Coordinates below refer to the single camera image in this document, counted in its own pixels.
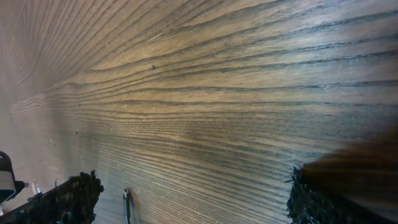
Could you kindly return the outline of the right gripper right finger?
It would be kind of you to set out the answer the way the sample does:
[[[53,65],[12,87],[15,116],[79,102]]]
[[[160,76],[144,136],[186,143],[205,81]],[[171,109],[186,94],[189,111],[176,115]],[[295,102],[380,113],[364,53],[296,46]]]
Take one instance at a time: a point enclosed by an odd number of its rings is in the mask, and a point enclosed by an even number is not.
[[[293,168],[287,217],[294,224],[394,224],[311,178],[305,169]]]

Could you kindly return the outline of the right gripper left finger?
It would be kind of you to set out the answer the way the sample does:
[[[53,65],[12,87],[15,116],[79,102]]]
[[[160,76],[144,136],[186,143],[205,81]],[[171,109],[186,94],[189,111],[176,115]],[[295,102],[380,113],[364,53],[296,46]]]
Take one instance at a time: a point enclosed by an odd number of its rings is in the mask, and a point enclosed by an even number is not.
[[[95,205],[103,191],[94,170],[80,172],[2,215],[1,224],[91,224],[96,218]]]

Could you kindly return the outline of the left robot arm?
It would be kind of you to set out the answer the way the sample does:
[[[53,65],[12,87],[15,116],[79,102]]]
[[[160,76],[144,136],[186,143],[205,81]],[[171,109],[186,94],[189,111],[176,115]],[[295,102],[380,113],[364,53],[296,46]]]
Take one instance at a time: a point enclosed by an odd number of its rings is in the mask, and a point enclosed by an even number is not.
[[[12,168],[11,158],[1,151],[1,176],[0,176],[0,192],[1,192],[1,203],[13,199],[18,195],[24,188],[28,188],[29,183],[16,180],[14,171]]]

